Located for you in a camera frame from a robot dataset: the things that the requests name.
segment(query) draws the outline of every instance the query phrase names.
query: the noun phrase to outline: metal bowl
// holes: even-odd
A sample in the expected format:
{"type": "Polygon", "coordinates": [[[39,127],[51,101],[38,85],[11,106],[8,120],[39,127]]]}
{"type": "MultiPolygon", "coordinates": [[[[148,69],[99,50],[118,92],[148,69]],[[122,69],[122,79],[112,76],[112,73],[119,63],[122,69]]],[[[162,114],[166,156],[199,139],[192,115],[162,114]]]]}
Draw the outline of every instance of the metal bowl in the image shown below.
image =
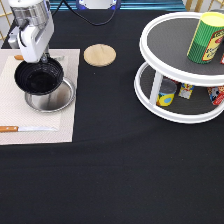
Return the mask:
{"type": "Polygon", "coordinates": [[[34,110],[51,113],[64,109],[75,98],[75,85],[67,78],[63,78],[61,85],[48,95],[32,95],[25,93],[27,104],[34,110]]]}

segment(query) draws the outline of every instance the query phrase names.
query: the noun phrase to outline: black table surface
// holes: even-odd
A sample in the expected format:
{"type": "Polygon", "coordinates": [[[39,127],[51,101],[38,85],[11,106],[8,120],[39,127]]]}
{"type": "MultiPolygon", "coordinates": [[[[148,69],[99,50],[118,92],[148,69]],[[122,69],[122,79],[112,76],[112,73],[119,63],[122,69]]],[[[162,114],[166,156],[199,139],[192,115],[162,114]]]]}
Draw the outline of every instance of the black table surface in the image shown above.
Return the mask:
{"type": "Polygon", "coordinates": [[[224,113],[173,123],[134,91],[141,33],[165,13],[120,10],[102,27],[56,14],[50,48],[81,49],[73,142],[0,147],[0,223],[223,224],[224,113]],[[88,65],[93,44],[113,47],[114,63],[88,65]]]}

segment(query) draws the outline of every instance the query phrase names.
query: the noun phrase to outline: cable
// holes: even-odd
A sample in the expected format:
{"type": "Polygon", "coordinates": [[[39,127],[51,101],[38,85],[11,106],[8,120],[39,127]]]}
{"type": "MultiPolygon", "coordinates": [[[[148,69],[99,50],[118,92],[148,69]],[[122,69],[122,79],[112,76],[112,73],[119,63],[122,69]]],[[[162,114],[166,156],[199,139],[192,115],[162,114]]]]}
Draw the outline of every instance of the cable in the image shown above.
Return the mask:
{"type": "Polygon", "coordinates": [[[20,42],[23,45],[23,47],[26,47],[26,45],[23,43],[21,32],[22,32],[22,30],[19,29],[19,39],[20,39],[20,42]]]}
{"type": "Polygon", "coordinates": [[[19,27],[19,39],[20,39],[20,42],[21,44],[26,47],[26,45],[24,44],[23,40],[22,40],[22,31],[29,25],[29,20],[28,19],[25,19],[23,21],[23,24],[19,27]]]}
{"type": "Polygon", "coordinates": [[[67,3],[66,0],[62,0],[59,6],[61,7],[61,4],[64,2],[64,4],[67,6],[67,8],[68,8],[71,12],[73,12],[75,15],[77,15],[78,17],[82,18],[83,20],[85,20],[86,22],[90,23],[90,24],[93,25],[93,26],[102,26],[102,25],[105,25],[105,24],[109,23],[109,22],[113,19],[114,14],[115,14],[115,12],[116,12],[116,10],[117,10],[118,1],[119,1],[119,0],[116,1],[115,9],[114,9],[114,12],[113,12],[112,16],[109,18],[109,20],[107,20],[106,22],[103,22],[103,23],[93,23],[93,22],[89,21],[89,20],[86,19],[85,17],[81,16],[79,13],[75,12],[75,11],[71,8],[71,6],[67,3]]]}
{"type": "Polygon", "coordinates": [[[58,5],[57,9],[52,13],[52,16],[55,16],[55,14],[58,12],[58,10],[61,8],[62,3],[64,0],[61,0],[60,4],[58,5]]]}

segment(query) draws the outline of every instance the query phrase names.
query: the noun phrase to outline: wooden coaster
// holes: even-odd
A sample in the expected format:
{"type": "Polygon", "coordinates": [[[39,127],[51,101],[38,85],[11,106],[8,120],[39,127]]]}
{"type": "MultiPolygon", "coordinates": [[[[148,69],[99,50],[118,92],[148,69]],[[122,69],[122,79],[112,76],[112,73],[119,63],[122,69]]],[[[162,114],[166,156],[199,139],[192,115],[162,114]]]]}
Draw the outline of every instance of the wooden coaster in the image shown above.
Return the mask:
{"type": "Polygon", "coordinates": [[[96,67],[111,64],[116,58],[115,50],[104,44],[96,44],[88,47],[84,52],[85,61],[96,67]]]}

